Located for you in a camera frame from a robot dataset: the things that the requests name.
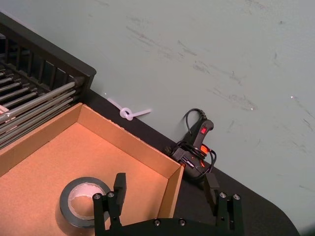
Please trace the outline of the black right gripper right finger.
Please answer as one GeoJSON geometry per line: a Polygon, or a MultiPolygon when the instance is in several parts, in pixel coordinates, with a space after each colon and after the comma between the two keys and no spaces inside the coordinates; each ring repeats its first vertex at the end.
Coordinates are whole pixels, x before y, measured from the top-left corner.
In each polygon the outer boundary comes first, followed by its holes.
{"type": "Polygon", "coordinates": [[[228,195],[220,190],[214,174],[204,177],[204,193],[212,214],[216,217],[216,232],[243,232],[242,201],[238,194],[228,195]]]}

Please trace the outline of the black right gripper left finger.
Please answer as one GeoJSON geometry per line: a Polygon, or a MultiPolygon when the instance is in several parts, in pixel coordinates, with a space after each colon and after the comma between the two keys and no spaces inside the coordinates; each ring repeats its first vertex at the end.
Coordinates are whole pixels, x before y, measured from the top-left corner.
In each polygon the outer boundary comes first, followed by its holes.
{"type": "Polygon", "coordinates": [[[126,173],[118,173],[114,182],[114,190],[102,195],[93,195],[94,233],[96,236],[121,236],[122,224],[120,216],[126,196],[126,173]],[[110,227],[105,228],[105,214],[108,213],[110,227]]]}

